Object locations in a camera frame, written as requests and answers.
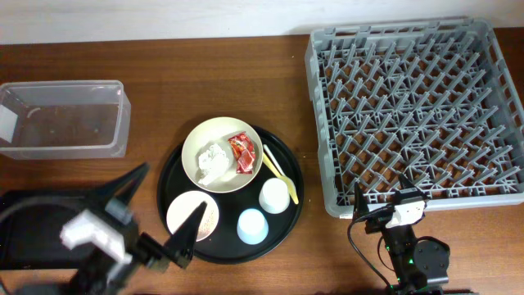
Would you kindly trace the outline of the beige large bowl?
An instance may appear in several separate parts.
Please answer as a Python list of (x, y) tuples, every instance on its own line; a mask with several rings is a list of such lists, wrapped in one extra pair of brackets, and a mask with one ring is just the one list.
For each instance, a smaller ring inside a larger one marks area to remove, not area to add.
[[(253, 171), (247, 175), (236, 173), (237, 163), (228, 143), (229, 138), (241, 132), (246, 132), (255, 149)], [(201, 170), (198, 157), (213, 144), (218, 144), (225, 151), (230, 166), (220, 178), (209, 185), (199, 184)], [(262, 166), (262, 151), (261, 138), (253, 127), (242, 120), (222, 116), (203, 121), (189, 133), (183, 143), (181, 158), (184, 172), (198, 188), (210, 193), (231, 193), (246, 187), (255, 179)]]

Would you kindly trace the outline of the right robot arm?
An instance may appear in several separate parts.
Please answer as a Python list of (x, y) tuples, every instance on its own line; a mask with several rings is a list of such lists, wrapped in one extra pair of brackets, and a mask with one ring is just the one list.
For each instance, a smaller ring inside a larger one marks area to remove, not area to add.
[(365, 223), (367, 234), (380, 233), (380, 243), (391, 259), (397, 284), (386, 284), (388, 294), (442, 294), (442, 286), (449, 282), (450, 248), (447, 243), (431, 236), (418, 238), (413, 226), (425, 216), (429, 196), (403, 175), (399, 176), (400, 189), (395, 191), (392, 202), (370, 210), (361, 187), (356, 184), (353, 220), (348, 240), (360, 257), (364, 254), (351, 237), (353, 226)]

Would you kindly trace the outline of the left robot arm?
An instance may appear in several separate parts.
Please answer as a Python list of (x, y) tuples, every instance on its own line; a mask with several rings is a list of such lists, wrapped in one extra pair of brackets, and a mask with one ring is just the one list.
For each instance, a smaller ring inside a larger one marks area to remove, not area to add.
[(15, 294), (117, 294), (140, 267), (165, 272), (171, 264), (188, 267), (197, 232), (207, 204), (201, 202), (183, 219), (169, 239), (158, 243), (140, 232), (128, 203), (144, 180), (144, 163), (88, 192), (84, 197), (62, 201), (57, 195), (30, 198), (15, 209), (36, 205), (58, 205), (79, 212), (62, 226), (61, 243), (70, 250), (90, 243), (96, 247), (67, 283), (27, 284)]

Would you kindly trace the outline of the red snack wrapper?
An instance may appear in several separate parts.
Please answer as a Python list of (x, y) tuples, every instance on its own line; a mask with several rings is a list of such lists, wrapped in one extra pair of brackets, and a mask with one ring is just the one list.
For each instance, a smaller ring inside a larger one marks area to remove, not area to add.
[(256, 154), (255, 146), (245, 132), (233, 135), (228, 139), (234, 158), (237, 162), (237, 174), (250, 175), (253, 173)]

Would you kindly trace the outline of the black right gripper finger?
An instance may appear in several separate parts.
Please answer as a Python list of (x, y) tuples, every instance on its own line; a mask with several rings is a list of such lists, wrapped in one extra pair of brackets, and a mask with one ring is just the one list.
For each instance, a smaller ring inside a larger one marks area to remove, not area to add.
[(366, 220), (369, 214), (367, 198), (364, 196), (364, 191), (360, 187), (359, 183), (355, 183), (354, 193), (355, 204), (353, 210), (353, 217), (355, 219)]
[(427, 200), (428, 196), (420, 188), (416, 187), (406, 176), (399, 175), (401, 190), (398, 191), (399, 200), (407, 200), (412, 198), (420, 198)]

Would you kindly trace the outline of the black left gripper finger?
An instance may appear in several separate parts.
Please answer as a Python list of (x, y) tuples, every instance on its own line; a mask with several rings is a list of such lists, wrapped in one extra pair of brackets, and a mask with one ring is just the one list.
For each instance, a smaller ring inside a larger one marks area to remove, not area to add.
[(201, 202), (163, 246), (165, 256), (181, 269), (186, 269), (192, 261), (198, 229), (206, 207), (207, 204)]
[(150, 166), (144, 162), (129, 173), (98, 187), (96, 194), (104, 204), (115, 199), (128, 205), (146, 178), (149, 170)]

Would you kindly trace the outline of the white tissue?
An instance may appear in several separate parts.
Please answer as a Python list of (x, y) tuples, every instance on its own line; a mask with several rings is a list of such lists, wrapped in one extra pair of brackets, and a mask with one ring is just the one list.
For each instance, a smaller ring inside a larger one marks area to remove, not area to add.
[(198, 157), (198, 166), (201, 171), (198, 183), (207, 186), (226, 173), (230, 160), (227, 153), (214, 143)]

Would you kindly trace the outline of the pink small bowl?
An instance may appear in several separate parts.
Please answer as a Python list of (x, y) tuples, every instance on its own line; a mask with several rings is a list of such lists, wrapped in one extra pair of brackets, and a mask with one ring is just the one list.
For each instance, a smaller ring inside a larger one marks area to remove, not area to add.
[(201, 191), (182, 193), (171, 202), (166, 214), (166, 224), (169, 232), (174, 234), (202, 202), (206, 203), (206, 211), (199, 225), (196, 240), (200, 242), (209, 237), (219, 223), (219, 208), (216, 201), (209, 194)]

